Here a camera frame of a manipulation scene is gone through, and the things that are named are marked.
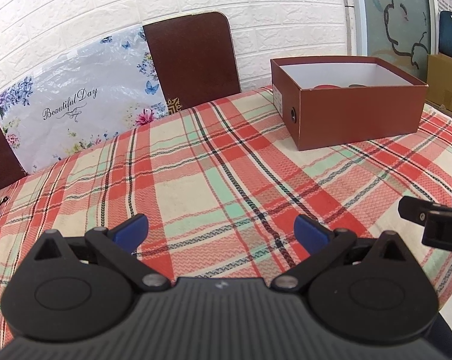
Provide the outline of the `red tape roll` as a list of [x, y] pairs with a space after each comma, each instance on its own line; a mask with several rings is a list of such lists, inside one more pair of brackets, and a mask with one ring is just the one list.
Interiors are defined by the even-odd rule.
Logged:
[[340, 89], [341, 87], [338, 85], [329, 85], [329, 84], [325, 84], [325, 85], [317, 85], [315, 86], [313, 89], [315, 90], [320, 90], [320, 89]]

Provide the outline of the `brown cardboard shoe box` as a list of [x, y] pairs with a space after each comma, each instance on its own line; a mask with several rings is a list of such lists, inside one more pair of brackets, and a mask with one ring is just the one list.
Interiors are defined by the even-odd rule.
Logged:
[[[428, 91], [422, 80], [376, 57], [275, 58], [271, 71], [273, 104], [298, 150], [414, 133]], [[325, 84], [341, 88], [313, 89]]]

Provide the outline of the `red plaid bed cloth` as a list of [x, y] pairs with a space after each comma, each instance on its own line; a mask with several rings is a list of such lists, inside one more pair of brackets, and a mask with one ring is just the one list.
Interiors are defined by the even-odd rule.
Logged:
[[[360, 236], [399, 233], [441, 302], [452, 253], [425, 247], [399, 200], [452, 204], [452, 119], [425, 106], [416, 133], [300, 151], [269, 89], [226, 97], [116, 136], [0, 190], [0, 299], [45, 230], [81, 236], [144, 214], [137, 258], [163, 275], [271, 280], [306, 258], [308, 214]], [[0, 349], [11, 333], [0, 311]]]

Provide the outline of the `upper cardboard carton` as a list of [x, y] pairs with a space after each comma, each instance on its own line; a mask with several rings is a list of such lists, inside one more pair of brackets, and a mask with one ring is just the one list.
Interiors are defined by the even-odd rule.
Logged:
[[452, 113], [452, 58], [437, 54], [428, 56], [428, 101]]

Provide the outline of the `floral plastic pillow bag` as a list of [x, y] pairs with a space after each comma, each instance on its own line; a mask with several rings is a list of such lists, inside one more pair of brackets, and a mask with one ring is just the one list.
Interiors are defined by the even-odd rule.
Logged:
[[140, 24], [59, 55], [0, 94], [0, 128], [28, 174], [167, 115]]

